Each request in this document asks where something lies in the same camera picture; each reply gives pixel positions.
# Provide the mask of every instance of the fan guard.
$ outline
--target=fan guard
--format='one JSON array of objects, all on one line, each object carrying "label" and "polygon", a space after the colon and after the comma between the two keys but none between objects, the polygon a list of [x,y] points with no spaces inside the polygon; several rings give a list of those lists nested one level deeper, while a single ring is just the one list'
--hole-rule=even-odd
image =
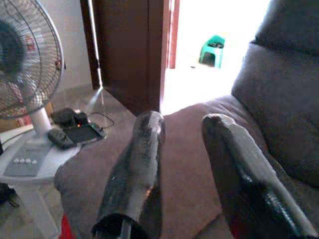
[{"label": "fan guard", "polygon": [[55,26],[35,0],[0,0],[0,118],[44,107],[63,75]]}]

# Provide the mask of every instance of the black charger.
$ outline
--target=black charger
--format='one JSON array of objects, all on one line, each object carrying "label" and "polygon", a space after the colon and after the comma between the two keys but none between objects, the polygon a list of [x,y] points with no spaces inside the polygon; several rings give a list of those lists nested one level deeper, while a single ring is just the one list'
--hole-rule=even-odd
[{"label": "black charger", "polygon": [[87,125],[88,116],[84,112],[75,113],[70,108],[64,108],[51,114],[52,120],[61,128],[72,128]]}]

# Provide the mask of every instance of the white wall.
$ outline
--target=white wall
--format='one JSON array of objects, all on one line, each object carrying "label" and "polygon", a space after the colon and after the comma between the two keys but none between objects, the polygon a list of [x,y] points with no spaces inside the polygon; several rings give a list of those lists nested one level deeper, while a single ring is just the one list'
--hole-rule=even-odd
[{"label": "white wall", "polygon": [[90,84],[91,74],[86,48],[80,0],[38,0],[60,35],[66,70],[58,91]]}]

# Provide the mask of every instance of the armchair backrest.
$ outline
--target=armchair backrest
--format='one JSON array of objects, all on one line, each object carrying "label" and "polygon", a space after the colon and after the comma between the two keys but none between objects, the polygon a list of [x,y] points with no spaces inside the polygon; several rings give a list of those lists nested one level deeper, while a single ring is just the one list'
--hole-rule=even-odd
[{"label": "armchair backrest", "polygon": [[319,1],[273,0],[232,94],[290,176],[319,186]]}]

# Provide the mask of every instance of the wooden door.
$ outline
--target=wooden door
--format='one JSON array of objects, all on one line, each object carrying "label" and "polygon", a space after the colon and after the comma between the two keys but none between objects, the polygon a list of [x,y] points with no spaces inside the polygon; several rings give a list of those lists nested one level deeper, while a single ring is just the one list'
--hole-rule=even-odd
[{"label": "wooden door", "polygon": [[103,86],[131,112],[160,111],[168,0],[93,0]]}]

